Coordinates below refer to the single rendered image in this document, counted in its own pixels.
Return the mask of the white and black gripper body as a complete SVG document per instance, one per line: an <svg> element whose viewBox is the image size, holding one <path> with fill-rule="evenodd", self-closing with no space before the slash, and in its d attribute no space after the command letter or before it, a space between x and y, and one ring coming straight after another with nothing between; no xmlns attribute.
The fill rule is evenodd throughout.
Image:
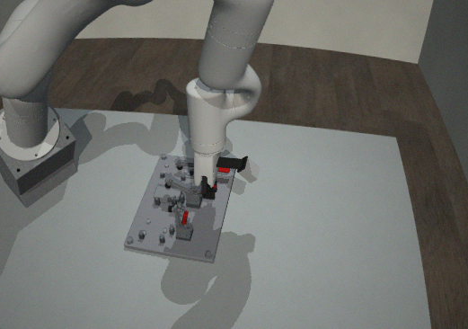
<svg viewBox="0 0 468 329"><path fill-rule="evenodd" d="M223 149L223 148L222 148ZM197 152L193 149L195 152L194 154L194 184L195 186L199 186L200 182L202 181L202 176L206 176L208 178L208 185L209 187L212 188L215 184L216 181L216 176L219 167L216 167L218 158L221 157L221 151L215 152L215 153L210 153L210 154L204 154ZM218 153L219 152L219 153Z"/></svg>

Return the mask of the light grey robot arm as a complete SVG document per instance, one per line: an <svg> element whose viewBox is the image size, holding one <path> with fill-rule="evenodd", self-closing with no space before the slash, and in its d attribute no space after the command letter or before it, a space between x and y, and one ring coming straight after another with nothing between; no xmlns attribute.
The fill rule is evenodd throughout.
<svg viewBox="0 0 468 329"><path fill-rule="evenodd" d="M56 145L59 123L49 107L49 83L54 65L74 38L114 6L152 1L24 0L15 8L0 34L4 106L0 148L7 156L36 161ZM256 106L261 83L248 63L273 3L214 0L199 57L199 78L186 86L190 146L195 151L210 154L222 149L227 124ZM258 180L260 170L248 156L219 157L216 167L237 169L249 183Z"/></svg>

